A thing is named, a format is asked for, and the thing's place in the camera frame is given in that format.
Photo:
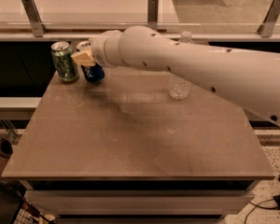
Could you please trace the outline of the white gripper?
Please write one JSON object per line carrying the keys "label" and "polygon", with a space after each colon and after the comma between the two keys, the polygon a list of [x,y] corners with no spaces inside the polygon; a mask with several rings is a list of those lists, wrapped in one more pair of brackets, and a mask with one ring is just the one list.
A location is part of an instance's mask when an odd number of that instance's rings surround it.
{"label": "white gripper", "polygon": [[120,66],[120,37],[121,32],[119,30],[106,31],[91,39],[91,50],[77,51],[71,55],[71,58],[77,65],[83,66],[95,66],[95,62],[105,67]]}

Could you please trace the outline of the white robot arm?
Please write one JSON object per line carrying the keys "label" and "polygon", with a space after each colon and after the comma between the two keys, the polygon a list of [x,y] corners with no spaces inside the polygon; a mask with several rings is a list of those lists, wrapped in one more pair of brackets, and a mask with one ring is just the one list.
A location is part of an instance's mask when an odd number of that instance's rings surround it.
{"label": "white robot arm", "polygon": [[280,126],[280,53],[183,43],[132,26],[93,37],[72,58],[79,65],[166,71]]}

